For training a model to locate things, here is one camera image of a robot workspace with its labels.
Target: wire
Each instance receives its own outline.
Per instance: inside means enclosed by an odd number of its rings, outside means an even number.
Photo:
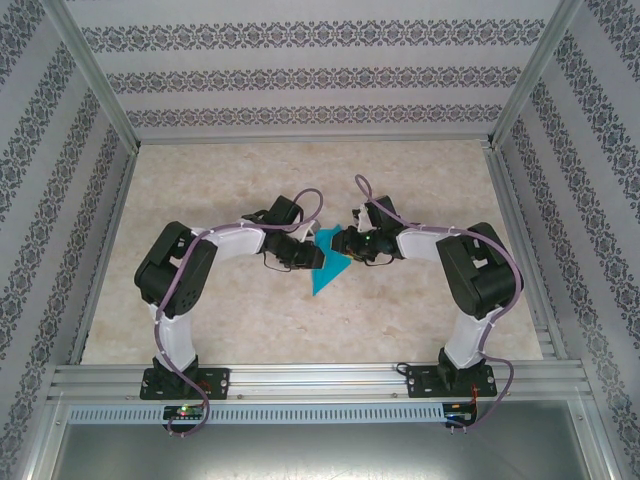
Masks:
[[[263,262],[264,266],[267,267],[269,270],[275,270],[276,272],[280,272],[280,273],[289,273],[291,271],[291,267],[289,267],[288,270],[284,270],[284,269],[275,268],[267,265],[267,252],[262,252],[262,256],[264,257],[264,262]]]
[[[178,285],[180,283],[180,279],[182,278],[182,275],[184,274],[184,270],[187,267],[187,263],[189,262],[189,258],[191,257],[191,255],[193,254],[193,251],[196,248],[196,245],[207,235],[210,235],[214,232],[218,232],[220,230],[226,230],[229,228],[245,228],[245,226],[250,226],[251,228],[260,228],[263,230],[295,230],[296,228],[305,225],[313,220],[315,220],[317,218],[317,216],[320,214],[320,211],[322,210],[322,207],[324,205],[324,197],[322,195],[322,192],[320,190],[318,190],[317,188],[305,188],[304,190],[300,191],[300,193],[298,193],[298,195],[296,195],[296,200],[298,200],[300,197],[302,197],[304,194],[306,193],[315,193],[316,195],[318,195],[318,208],[316,208],[316,211],[313,212],[309,218],[307,218],[304,221],[298,222],[298,223],[293,223],[291,225],[263,225],[263,224],[256,224],[256,223],[252,223],[249,221],[246,222],[239,222],[239,223],[228,223],[225,225],[220,225],[218,227],[214,227],[211,228],[209,230],[204,230],[203,232],[199,233],[189,244],[189,247],[187,248],[186,253],[184,254],[184,256],[182,257],[182,262],[180,263],[180,266],[178,267],[178,271],[176,272],[176,274],[173,277],[173,280],[171,280],[171,284],[169,285],[169,288],[167,289],[167,293],[165,293],[164,298],[162,299],[162,301],[160,302],[160,305],[158,306],[158,310],[156,311],[156,318],[155,318],[155,325],[154,325],[154,329],[153,329],[153,336],[156,342],[156,346],[158,347],[158,352],[160,353],[160,356],[162,357],[162,359],[165,361],[166,365],[169,367],[169,369],[175,373],[176,375],[178,375],[178,377],[180,377],[187,385],[189,385],[191,388],[193,388],[198,395],[200,395],[200,397],[202,398],[202,403],[203,403],[203,407],[206,410],[205,413],[202,416],[202,420],[200,421],[200,423],[198,423],[197,425],[195,425],[193,428],[191,428],[190,430],[186,431],[186,432],[176,432],[174,430],[171,429],[171,425],[173,423],[173,421],[176,419],[176,417],[172,417],[169,419],[169,422],[167,423],[167,430],[169,431],[169,435],[177,435],[180,438],[184,438],[187,437],[189,435],[193,435],[194,433],[196,433],[198,430],[200,430],[206,423],[207,420],[209,419],[209,415],[211,413],[211,404],[209,403],[209,397],[207,396],[207,394],[205,393],[205,391],[200,388],[199,385],[197,385],[193,380],[191,380],[189,377],[187,377],[184,373],[182,373],[182,371],[176,367],[176,365],[171,361],[171,359],[169,358],[169,356],[167,355],[164,346],[162,345],[162,340],[160,338],[160,321],[162,320],[162,315],[164,313],[164,309],[167,308],[167,305],[169,304],[169,301],[171,300],[171,297],[173,297],[173,294],[175,293],[176,289],[178,288]]]
[[[509,254],[509,252],[507,252],[507,250],[505,250],[504,247],[502,247],[492,239],[484,235],[481,235],[479,233],[472,232],[470,230],[466,230],[463,228],[434,227],[429,225],[407,222],[406,220],[404,220],[403,218],[401,218],[400,216],[396,215],[391,210],[386,208],[384,205],[378,202],[375,198],[373,198],[373,190],[371,188],[371,184],[369,183],[369,180],[367,180],[364,175],[357,174],[355,176],[355,182],[358,188],[360,189],[360,191],[364,194],[365,197],[367,197],[367,200],[369,202],[374,204],[376,207],[378,207],[378,209],[380,209],[381,211],[389,215],[391,218],[393,218],[397,222],[400,222],[402,225],[409,228],[415,228],[423,232],[432,232],[432,233],[440,233],[440,234],[446,233],[449,235],[451,234],[466,235],[466,236],[475,238],[476,240],[479,240],[485,243],[486,245],[492,247],[500,255],[502,255],[502,257],[505,259],[505,261],[511,268],[511,271],[513,272],[513,276],[516,282],[513,298],[507,304],[507,306],[505,306],[502,310],[500,310],[497,314],[495,314],[493,318],[491,318],[491,320],[489,320],[489,322],[487,323],[487,326],[482,332],[482,336],[480,337],[480,342],[478,343],[478,351],[480,352],[480,355],[482,355],[483,358],[485,358],[487,361],[490,361],[490,362],[504,363],[509,368],[509,378],[507,379],[507,383],[502,389],[502,392],[500,392],[500,395],[498,395],[498,398],[496,398],[495,402],[493,402],[493,405],[487,411],[487,413],[485,413],[478,421],[476,421],[473,425],[469,427],[470,429],[476,428],[478,425],[481,425],[488,417],[490,417],[495,412],[495,409],[498,407],[498,405],[500,405],[500,403],[502,402],[502,399],[505,397],[505,395],[509,391],[509,387],[511,387],[511,384],[513,383],[513,377],[515,375],[515,369],[513,368],[513,364],[505,358],[490,357],[489,355],[484,353],[484,347],[485,347],[485,344],[487,343],[487,338],[489,337],[489,333],[493,329],[493,326],[495,325],[495,323],[498,321],[499,318],[506,315],[507,312],[509,312],[515,306],[515,304],[518,302],[518,299],[520,298],[520,294],[522,293],[522,278],[520,276],[520,269],[518,268],[518,265],[516,264],[513,257]]]
[[[303,192],[304,192],[304,190],[303,190],[302,192],[298,193],[298,195],[296,195],[296,196],[293,198],[293,203],[298,203],[298,200],[300,200],[300,197],[301,197],[302,195],[304,195],[304,193],[303,193]],[[300,221],[300,222],[303,222],[303,221],[304,221],[304,210],[302,210],[302,209],[300,209],[300,220],[299,220],[299,221]]]
[[[478,387],[476,387],[475,383],[471,385],[471,397],[471,404],[473,405],[473,413],[471,415],[474,415],[478,413]]]
[[[396,372],[398,372],[403,377],[406,377],[407,376],[407,370],[409,370],[409,367],[411,367],[411,365],[409,365],[408,363],[400,362],[399,364],[396,365]]]
[[[364,261],[364,264],[365,264],[367,267],[381,267],[381,266],[383,266],[383,265],[391,265],[391,264],[393,263],[393,261],[394,261],[394,260],[395,260],[395,258],[394,258],[394,257],[391,257],[391,260],[389,260],[388,262],[385,262],[385,263],[369,263],[369,261],[368,261],[368,260],[365,260],[365,261]]]
[[[205,392],[211,392],[211,391],[212,391],[212,389],[211,389],[211,385],[209,385],[209,382],[207,382],[207,381],[205,381],[205,380],[200,380],[200,381],[198,382],[198,385],[199,385],[200,387],[202,387],[202,388],[206,389],[206,390],[205,390]]]

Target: marble floor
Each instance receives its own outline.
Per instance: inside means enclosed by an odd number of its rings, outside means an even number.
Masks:
[[[475,141],[143,146],[83,363],[151,362],[152,320],[133,275],[168,222],[228,223],[314,186],[325,196],[323,228],[344,227],[363,201],[356,173],[411,221],[486,221],[508,245]],[[316,199],[301,204],[312,212]],[[457,309],[437,263],[354,263],[314,297],[309,271],[279,273],[262,262],[235,258],[211,272],[194,308],[201,363],[428,362],[452,332]],[[525,298],[499,322],[487,351],[542,358]]]

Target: patterned wallpaper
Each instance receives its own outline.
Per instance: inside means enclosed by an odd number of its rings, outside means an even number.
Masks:
[[[150,140],[489,133],[558,0],[530,3],[68,5]]]
[[[640,478],[638,13],[629,0],[585,2],[502,148],[623,478]]]
[[[0,6],[0,479],[69,360],[129,156],[36,0]]]

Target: purple cable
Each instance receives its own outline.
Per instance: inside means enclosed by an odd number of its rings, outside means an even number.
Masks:
[[[373,190],[371,188],[371,184],[364,177],[364,175],[357,174],[355,176],[355,181],[356,181],[356,185],[358,186],[360,191],[364,194],[364,196],[367,197],[367,200],[369,202],[373,203],[376,207],[378,207],[384,213],[389,215],[394,220],[396,220],[396,221],[400,222],[401,224],[405,225],[406,227],[415,228],[417,230],[421,230],[421,231],[424,231],[424,232],[447,233],[447,234],[454,233],[454,234],[466,235],[466,236],[475,238],[476,240],[479,240],[479,241],[489,245],[494,250],[496,250],[500,255],[502,255],[502,257],[506,260],[507,264],[511,268],[511,271],[513,272],[513,275],[514,275],[515,280],[516,280],[515,293],[513,295],[513,298],[507,304],[506,307],[504,307],[502,310],[500,310],[491,320],[489,320],[489,322],[487,323],[487,326],[485,327],[484,331],[482,332],[482,336],[480,337],[480,343],[478,344],[478,350],[480,351],[480,355],[482,355],[483,358],[485,358],[486,360],[488,360],[490,362],[504,363],[509,368],[509,378],[507,379],[507,383],[505,384],[504,388],[502,389],[502,392],[500,392],[500,395],[498,395],[498,398],[496,398],[495,402],[493,402],[493,405],[491,406],[489,411],[487,413],[485,413],[473,425],[471,425],[471,426],[469,426],[467,428],[467,430],[473,430],[474,428],[476,428],[479,425],[481,425],[488,417],[490,417],[493,414],[495,409],[498,407],[498,405],[500,405],[500,403],[502,402],[502,399],[505,397],[505,395],[509,391],[509,388],[511,387],[511,384],[513,383],[513,377],[515,375],[515,369],[513,368],[513,364],[509,360],[507,360],[505,358],[497,358],[497,357],[491,357],[491,356],[487,355],[486,353],[484,353],[484,346],[487,343],[487,338],[489,337],[489,333],[491,332],[491,329],[495,325],[496,321],[499,318],[503,317],[507,312],[509,312],[509,310],[511,310],[515,306],[515,304],[518,302],[518,299],[520,298],[520,294],[522,293],[522,278],[520,277],[520,269],[518,268],[518,265],[516,265],[515,260],[509,254],[509,252],[507,252],[503,247],[501,247],[498,243],[494,242],[490,238],[485,237],[484,235],[481,235],[479,233],[472,232],[470,230],[465,230],[463,228],[432,227],[432,226],[428,226],[428,225],[421,225],[421,224],[415,224],[415,223],[407,222],[406,220],[404,220],[403,218],[399,217],[398,215],[396,215],[395,213],[393,213],[389,209],[385,208],[375,198],[373,198]]]
[[[218,227],[211,228],[209,230],[205,230],[201,232],[199,235],[196,236],[196,238],[193,239],[193,241],[189,245],[189,248],[187,248],[187,251],[184,254],[184,257],[182,257],[182,262],[178,267],[178,271],[174,275],[173,280],[169,285],[169,289],[167,290],[167,293],[164,295],[164,298],[160,302],[160,305],[158,306],[158,310],[156,311],[156,319],[155,319],[155,326],[153,329],[153,336],[155,338],[156,346],[158,347],[158,351],[160,352],[160,355],[162,356],[166,364],[169,366],[169,368],[173,371],[173,373],[178,375],[182,380],[184,380],[185,383],[187,383],[187,385],[193,388],[202,397],[202,403],[205,408],[205,414],[202,416],[202,420],[200,421],[200,423],[194,426],[191,430],[187,432],[180,432],[180,433],[171,430],[171,425],[173,424],[174,418],[169,419],[169,422],[167,423],[167,430],[169,431],[169,435],[177,434],[180,436],[180,438],[193,435],[207,423],[207,420],[209,419],[209,413],[211,411],[211,404],[209,403],[209,397],[207,397],[207,394],[205,393],[205,391],[202,388],[200,388],[200,386],[196,384],[193,380],[191,380],[184,373],[182,373],[178,367],[176,367],[176,365],[171,361],[169,356],[166,354],[164,346],[162,345],[162,340],[160,339],[160,320],[162,319],[162,314],[164,313],[164,309],[167,308],[167,305],[169,304],[169,300],[171,300],[171,297],[173,296],[176,289],[178,288],[178,284],[180,283],[180,279],[182,278],[184,270],[187,267],[187,263],[189,261],[189,258],[191,257],[191,254],[193,253],[193,250],[196,248],[196,245],[198,244],[198,242],[200,242],[200,240],[202,240],[207,235],[220,230],[225,230],[227,228],[238,228],[238,227],[243,228],[246,225],[252,228],[261,228],[263,230],[292,230],[292,229],[295,230],[296,228],[302,225],[306,225],[307,223],[312,222],[318,217],[318,215],[320,214],[320,211],[322,210],[322,206],[324,205],[324,197],[322,196],[322,192],[320,192],[320,190],[318,190],[317,188],[305,188],[300,193],[298,193],[298,195],[296,195],[294,202],[296,202],[305,193],[309,193],[309,192],[313,192],[318,195],[318,208],[306,220],[300,221],[299,223],[293,223],[291,225],[261,225],[261,224],[256,224],[249,221],[238,222],[238,223],[228,223],[226,225],[220,225]]]

